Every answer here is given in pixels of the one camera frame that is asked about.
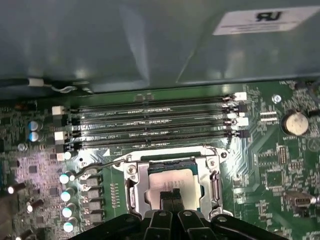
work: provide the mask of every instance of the mounting screw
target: mounting screw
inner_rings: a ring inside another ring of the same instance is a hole
[[[274,102],[275,104],[280,103],[281,100],[282,100],[282,98],[281,98],[281,96],[278,95],[278,94],[275,94],[275,95],[272,96],[272,102]]]
[[[190,217],[192,213],[190,211],[185,211],[183,215],[185,215],[186,217]]]
[[[224,223],[227,221],[227,219],[224,216],[219,216],[218,221]]]
[[[227,153],[224,151],[223,153],[221,153],[221,157],[223,158],[223,159],[225,159],[226,157],[227,157]]]
[[[135,175],[137,173],[137,168],[135,165],[129,165],[128,168],[126,169],[126,172],[129,175]]]

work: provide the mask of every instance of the capacitor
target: capacitor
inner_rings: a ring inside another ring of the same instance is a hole
[[[72,216],[65,224],[63,224],[63,230],[67,233],[71,233],[74,230],[75,226],[77,226],[77,224],[78,220]]]
[[[61,199],[64,202],[68,202],[76,194],[76,189],[73,187],[68,187],[65,191],[61,193]]]
[[[75,171],[69,170],[66,171],[65,173],[61,174],[59,177],[59,181],[62,184],[67,184],[69,181],[74,181],[75,180]]]
[[[74,153],[74,152],[71,152],[71,151],[66,151],[66,152],[63,154],[64,160],[70,160],[70,159],[73,158],[74,156],[75,156],[75,153]]]
[[[38,207],[41,207],[44,204],[44,201],[42,199],[38,199],[37,201],[34,201],[33,203],[29,204],[26,207],[26,210],[28,213],[32,213],[34,210],[36,210]]]
[[[28,145],[25,142],[21,142],[18,144],[17,148],[19,152],[24,152],[24,151],[27,151]]]
[[[292,110],[282,118],[281,128],[288,135],[301,136],[308,131],[309,121],[302,112]]]
[[[44,139],[44,134],[42,132],[33,131],[29,134],[29,140],[31,142],[40,142]]]
[[[43,128],[43,124],[39,121],[31,121],[29,122],[28,124],[28,128],[30,131],[34,132],[34,131],[38,131],[38,130],[41,130]]]
[[[24,231],[20,236],[17,236],[15,240],[26,240],[29,238],[34,232],[31,229],[28,229],[27,231]]]
[[[11,185],[8,187],[8,193],[9,194],[14,194],[16,192],[19,192],[22,189],[26,188],[26,184],[24,182],[17,183],[15,185]]]
[[[72,214],[74,214],[76,209],[77,209],[77,206],[71,202],[62,210],[62,215],[65,218],[70,218],[72,216]]]

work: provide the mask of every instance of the screw hole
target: screw hole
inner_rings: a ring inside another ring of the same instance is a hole
[[[222,153],[221,153],[221,157],[222,157],[223,159],[225,159],[225,158],[227,157],[227,153],[226,153],[226,152],[222,152]]]

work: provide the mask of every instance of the connector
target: connector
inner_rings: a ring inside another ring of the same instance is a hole
[[[53,106],[52,107],[52,115],[64,115],[66,114],[66,108],[64,106]]]
[[[65,131],[56,131],[54,132],[55,141],[64,141],[67,139],[67,132]]]
[[[247,117],[238,117],[236,119],[236,125],[238,127],[245,127],[249,125],[249,119]]]
[[[236,92],[233,96],[234,96],[233,100],[235,100],[235,101],[246,101],[247,100],[247,93],[245,91]]]
[[[308,208],[311,204],[317,203],[314,196],[299,191],[287,191],[284,193],[284,198],[298,208]]]

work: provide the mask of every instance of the electrolytic capacitor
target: electrolytic capacitor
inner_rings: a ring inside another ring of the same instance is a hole
[[[22,189],[26,188],[26,184],[24,182],[17,183],[15,185],[11,185],[8,187],[8,193],[9,194],[14,194]]]
[[[44,139],[44,134],[42,132],[33,131],[29,134],[29,140],[31,142],[40,142]]]
[[[42,199],[38,199],[37,201],[34,201],[30,205],[26,207],[26,210],[28,213],[34,212],[38,207],[41,207],[44,204],[44,201]]]
[[[27,231],[24,231],[23,233],[21,233],[20,236],[17,236],[15,240],[26,240],[32,234],[34,234],[34,232],[31,229],[28,229]]]
[[[75,152],[73,151],[66,151],[63,155],[64,160],[70,160],[71,158],[73,158],[75,156]]]
[[[63,225],[63,230],[67,233],[71,233],[75,226],[77,226],[78,220],[75,217],[70,217],[68,221]]]
[[[68,187],[65,191],[61,193],[61,199],[64,202],[68,202],[76,194],[76,189],[73,187]]]
[[[71,202],[62,210],[62,215],[65,218],[70,218],[75,213],[76,209],[77,206]]]
[[[17,148],[19,152],[24,152],[28,149],[28,145],[25,142],[21,142],[18,144]]]
[[[32,131],[32,132],[41,130],[43,128],[43,126],[44,125],[39,121],[31,121],[28,124],[29,130]]]
[[[59,181],[62,184],[67,184],[69,181],[74,181],[75,180],[75,171],[69,170],[66,171],[65,173],[61,174],[59,177]]]

